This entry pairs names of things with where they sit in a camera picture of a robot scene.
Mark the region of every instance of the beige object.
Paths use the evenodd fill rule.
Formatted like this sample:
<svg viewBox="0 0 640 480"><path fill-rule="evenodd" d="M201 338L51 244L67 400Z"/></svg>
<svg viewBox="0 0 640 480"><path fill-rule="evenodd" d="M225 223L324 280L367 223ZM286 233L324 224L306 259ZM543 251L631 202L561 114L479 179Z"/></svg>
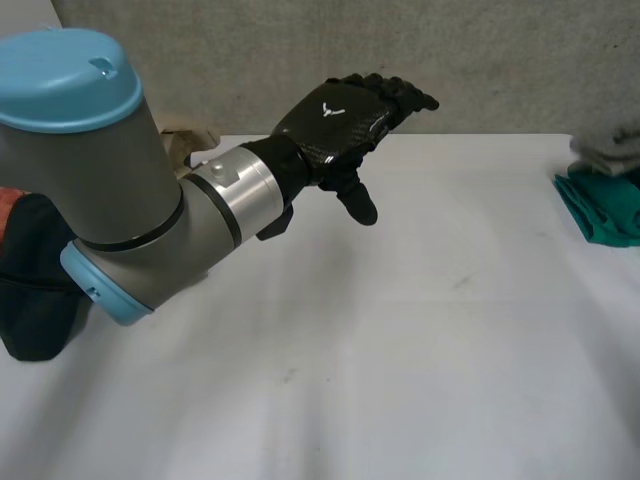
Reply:
<svg viewBox="0 0 640 480"><path fill-rule="evenodd" d="M216 148L220 135L213 128L201 122L179 115L154 115L154 121L176 177L182 178L191 172L185 159L193 152Z"/></svg>

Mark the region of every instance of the blue cap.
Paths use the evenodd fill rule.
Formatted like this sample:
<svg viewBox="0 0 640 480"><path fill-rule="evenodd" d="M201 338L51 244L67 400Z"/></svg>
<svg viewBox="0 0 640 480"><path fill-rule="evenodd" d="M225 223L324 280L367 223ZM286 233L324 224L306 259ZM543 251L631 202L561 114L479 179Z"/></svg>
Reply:
<svg viewBox="0 0 640 480"><path fill-rule="evenodd" d="M73 242L69 242L62 250L60 263L84 293L120 325L133 325L153 312L107 277L76 248Z"/></svg>
<svg viewBox="0 0 640 480"><path fill-rule="evenodd" d="M0 40L0 123L40 133L106 127L142 102L123 48L91 30L53 29Z"/></svg>

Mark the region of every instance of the gray cloth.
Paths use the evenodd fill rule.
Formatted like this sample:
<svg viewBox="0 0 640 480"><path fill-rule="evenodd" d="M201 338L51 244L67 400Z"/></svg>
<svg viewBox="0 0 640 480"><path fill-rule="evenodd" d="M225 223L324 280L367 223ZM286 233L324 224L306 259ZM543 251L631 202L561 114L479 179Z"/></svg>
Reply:
<svg viewBox="0 0 640 480"><path fill-rule="evenodd" d="M571 139L580 165L615 177L640 168L640 118L617 127L592 127Z"/></svg>

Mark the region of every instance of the orange fabric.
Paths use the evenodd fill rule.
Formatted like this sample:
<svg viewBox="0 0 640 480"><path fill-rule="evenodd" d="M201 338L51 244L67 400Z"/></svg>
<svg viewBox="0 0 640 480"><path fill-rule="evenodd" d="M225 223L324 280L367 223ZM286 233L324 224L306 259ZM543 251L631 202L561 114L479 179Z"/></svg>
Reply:
<svg viewBox="0 0 640 480"><path fill-rule="evenodd" d="M0 187L0 252L2 252L2 239L4 238L4 228L7 225L9 212L16 201L24 195L24 192L14 188Z"/></svg>

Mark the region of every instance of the white logo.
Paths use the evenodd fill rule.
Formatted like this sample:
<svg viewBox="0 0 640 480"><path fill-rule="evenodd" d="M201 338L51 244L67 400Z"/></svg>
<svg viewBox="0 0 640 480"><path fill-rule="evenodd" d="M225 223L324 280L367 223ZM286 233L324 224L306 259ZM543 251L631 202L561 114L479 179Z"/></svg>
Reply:
<svg viewBox="0 0 640 480"><path fill-rule="evenodd" d="M329 115L340 115L341 113L346 112L344 108L342 110L331 110L330 108L327 108L327 102L322 104L322 110L324 111L323 117L325 118Z"/></svg>

